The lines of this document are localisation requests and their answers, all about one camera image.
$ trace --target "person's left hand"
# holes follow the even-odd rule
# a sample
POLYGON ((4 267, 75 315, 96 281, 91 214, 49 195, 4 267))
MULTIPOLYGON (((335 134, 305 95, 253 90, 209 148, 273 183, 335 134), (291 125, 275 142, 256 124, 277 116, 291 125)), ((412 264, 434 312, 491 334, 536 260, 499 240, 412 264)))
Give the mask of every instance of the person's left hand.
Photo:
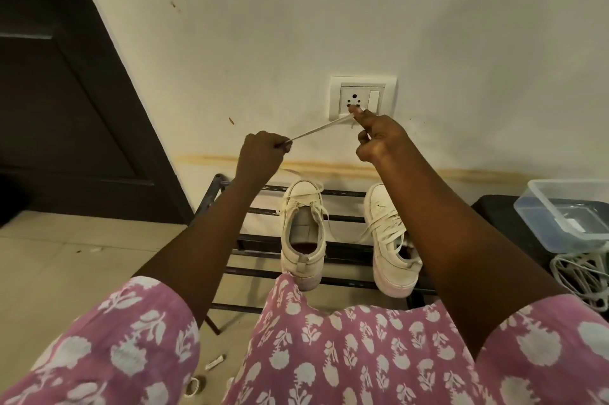
POLYGON ((277 172, 283 156, 292 148, 288 137, 260 131, 248 134, 241 147, 234 180, 246 184, 258 193, 277 172))

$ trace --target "black metal rack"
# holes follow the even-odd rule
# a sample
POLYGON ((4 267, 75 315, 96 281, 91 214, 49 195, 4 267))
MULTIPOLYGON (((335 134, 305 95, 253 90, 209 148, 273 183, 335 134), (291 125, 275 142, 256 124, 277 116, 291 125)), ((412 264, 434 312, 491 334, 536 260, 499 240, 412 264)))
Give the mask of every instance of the black metal rack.
MULTIPOLYGON (((223 192, 227 186, 230 185, 230 181, 222 174, 216 174, 199 205, 195 213, 195 217, 204 212, 210 207, 210 205, 216 199, 218 193, 223 192)), ((265 185, 262 189, 263 192, 285 192, 287 187, 276 186, 276 185, 265 185)), ((365 192, 350 192, 348 190, 324 190, 322 195, 331 196, 353 196, 356 198, 363 198, 365 192)), ((279 213, 273 209, 261 209, 261 208, 249 208, 251 214, 263 214, 265 216, 278 216, 279 213)), ((365 223, 363 217, 358 216, 324 216, 325 219, 339 222, 354 222, 354 223, 365 223)), ((240 234, 237 240, 236 247, 233 249, 232 254, 239 256, 250 256, 250 257, 262 257, 265 259, 279 259, 281 253, 281 238, 269 237, 263 235, 250 235, 240 234)), ((348 265, 363 265, 372 266, 372 254, 373 247, 369 245, 360 245, 355 243, 337 243, 327 242, 326 243, 326 256, 324 261, 328 263, 342 263, 348 265)), ((242 275, 242 276, 253 276, 258 278, 270 278, 275 279, 281 273, 270 270, 258 270, 258 269, 242 269, 240 267, 227 267, 224 273, 231 275, 242 275)), ((351 288, 362 288, 362 289, 377 289, 376 284, 373 281, 354 280, 347 278, 330 278, 323 277, 322 285, 331 286, 347 286, 351 288)), ((422 296, 423 295, 436 295, 435 289, 430 284, 429 279, 423 271, 420 275, 419 281, 415 286, 412 294, 406 298, 409 308, 418 308, 425 305, 422 296)), ((212 303, 212 309, 219 310, 233 310, 235 312, 248 312, 251 314, 260 314, 262 308, 250 307, 250 306, 237 306, 233 304, 219 304, 212 303)), ((208 318, 205 320, 216 334, 219 334, 219 330, 208 318)))

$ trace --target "container rim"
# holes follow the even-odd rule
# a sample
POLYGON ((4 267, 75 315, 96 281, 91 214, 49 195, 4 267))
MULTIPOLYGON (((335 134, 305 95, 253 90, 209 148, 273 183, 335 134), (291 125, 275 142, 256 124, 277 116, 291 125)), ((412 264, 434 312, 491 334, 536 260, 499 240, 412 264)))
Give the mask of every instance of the container rim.
POLYGON ((550 211, 554 218, 558 221, 560 227, 568 231, 571 235, 581 240, 609 240, 609 233, 585 233, 575 229, 566 219, 560 214, 558 208, 556 208, 548 199, 546 195, 537 187, 537 184, 607 184, 607 179, 532 179, 527 183, 529 189, 537 197, 539 201, 550 211))

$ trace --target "tile floor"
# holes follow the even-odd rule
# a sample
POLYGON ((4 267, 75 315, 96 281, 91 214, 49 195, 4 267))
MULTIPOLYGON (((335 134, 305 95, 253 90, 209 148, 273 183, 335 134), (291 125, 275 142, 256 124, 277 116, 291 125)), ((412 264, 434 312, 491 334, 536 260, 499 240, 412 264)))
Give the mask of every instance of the tile floor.
MULTIPOLYGON (((0 391, 29 369, 45 347, 82 313, 120 286, 184 226, 41 212, 22 212, 0 228, 0 391)), ((229 265, 279 270, 275 259, 231 256, 229 265)), ((325 265, 324 275, 372 280, 370 268, 325 265)), ((225 275, 216 302, 264 305, 273 282, 225 275)), ((378 291, 319 286, 307 293, 311 306, 331 312, 354 304, 404 308, 378 291)), ((258 316, 212 310, 222 329, 201 328, 203 366, 226 360, 204 374, 206 387, 184 404, 219 404, 226 380, 245 354, 258 316)))

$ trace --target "sleeve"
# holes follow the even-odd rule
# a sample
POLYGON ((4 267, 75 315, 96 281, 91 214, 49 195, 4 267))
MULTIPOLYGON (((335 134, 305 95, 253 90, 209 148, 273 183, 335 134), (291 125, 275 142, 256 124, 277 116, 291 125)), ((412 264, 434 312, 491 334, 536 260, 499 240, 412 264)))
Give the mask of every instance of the sleeve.
POLYGON ((0 405, 175 404, 199 361, 199 329, 168 286, 131 278, 54 340, 0 405))
POLYGON ((491 333, 476 369, 506 404, 609 403, 609 324, 574 295, 537 301, 491 333))

